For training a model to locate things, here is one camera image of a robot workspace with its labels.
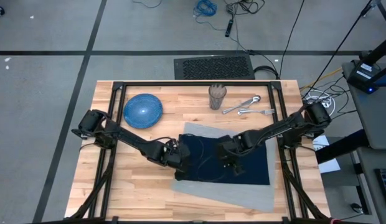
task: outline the gray cloth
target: gray cloth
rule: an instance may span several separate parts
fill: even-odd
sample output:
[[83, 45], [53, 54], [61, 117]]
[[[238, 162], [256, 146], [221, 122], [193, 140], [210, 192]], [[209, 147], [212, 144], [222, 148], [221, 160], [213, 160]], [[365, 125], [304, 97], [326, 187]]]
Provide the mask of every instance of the gray cloth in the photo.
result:
[[[234, 136], [237, 134], [235, 131], [211, 128], [192, 123], [185, 124], [184, 133], [208, 138], [219, 138], [225, 135]], [[275, 197], [275, 161], [277, 146], [275, 139], [269, 139], [265, 144], [270, 185], [218, 184], [190, 180], [175, 180], [172, 189], [185, 194], [209, 198], [249, 209], [272, 212]]]

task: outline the blue bowl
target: blue bowl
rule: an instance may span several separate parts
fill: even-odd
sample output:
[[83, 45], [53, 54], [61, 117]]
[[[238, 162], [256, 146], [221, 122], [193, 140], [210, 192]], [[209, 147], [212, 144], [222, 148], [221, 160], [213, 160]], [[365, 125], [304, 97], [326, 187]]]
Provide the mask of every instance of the blue bowl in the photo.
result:
[[139, 94], [128, 100], [124, 119], [132, 128], [144, 129], [155, 125], [161, 118], [161, 101], [152, 94]]

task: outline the wooden table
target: wooden table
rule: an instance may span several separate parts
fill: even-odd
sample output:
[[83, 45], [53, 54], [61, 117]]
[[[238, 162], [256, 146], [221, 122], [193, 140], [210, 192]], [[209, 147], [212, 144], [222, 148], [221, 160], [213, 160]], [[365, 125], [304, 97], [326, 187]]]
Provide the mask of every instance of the wooden table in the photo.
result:
[[[112, 84], [112, 81], [98, 81], [91, 109], [108, 110]], [[283, 80], [281, 85], [288, 114], [297, 111], [302, 105], [297, 81]], [[253, 95], [260, 95], [262, 99], [260, 103], [252, 105], [252, 109], [270, 109], [270, 100], [265, 86], [228, 86], [227, 96], [221, 109], [217, 111], [209, 108], [208, 86], [129, 86], [124, 103], [140, 93], [151, 93], [161, 100], [164, 108], [161, 120], [152, 128], [143, 130], [129, 127], [124, 119], [122, 119], [121, 125], [145, 139], [155, 139], [162, 136], [177, 138], [180, 133], [183, 133], [185, 122], [237, 132], [263, 128], [273, 123], [271, 116], [259, 113], [249, 113], [242, 116], [239, 116], [235, 111], [226, 115], [221, 113], [221, 110], [235, 106]], [[117, 114], [118, 103], [119, 101], [116, 100], [114, 118]], [[278, 100], [276, 100], [276, 108], [280, 112]], [[304, 145], [312, 147], [310, 141], [303, 141]], [[100, 149], [96, 146], [87, 146], [81, 150], [65, 213], [66, 217], [76, 212], [91, 192], [99, 152]], [[304, 190], [319, 209], [329, 216], [326, 195], [314, 152], [299, 148], [296, 155]], [[265, 213], [175, 192], [171, 190], [171, 182], [174, 179], [173, 169], [148, 162], [137, 150], [119, 142], [106, 219], [119, 216], [120, 220], [141, 221], [280, 221], [281, 217], [288, 217], [289, 214], [278, 152], [276, 152], [275, 166], [275, 207], [272, 213]], [[300, 217], [298, 195], [294, 188], [292, 189], [296, 212]], [[98, 211], [102, 195], [103, 189], [98, 196], [96, 216], [99, 216]]]

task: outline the dark blue cloth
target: dark blue cloth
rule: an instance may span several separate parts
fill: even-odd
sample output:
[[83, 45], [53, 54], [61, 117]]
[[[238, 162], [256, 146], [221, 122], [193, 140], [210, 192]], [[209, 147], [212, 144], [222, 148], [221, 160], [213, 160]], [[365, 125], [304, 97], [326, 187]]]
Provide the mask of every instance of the dark blue cloth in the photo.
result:
[[184, 180], [225, 184], [270, 184], [265, 144], [240, 158], [245, 172], [236, 176], [231, 167], [224, 167], [224, 164], [217, 159], [216, 148], [220, 139], [181, 135], [179, 140], [189, 148], [191, 153], [190, 166]]

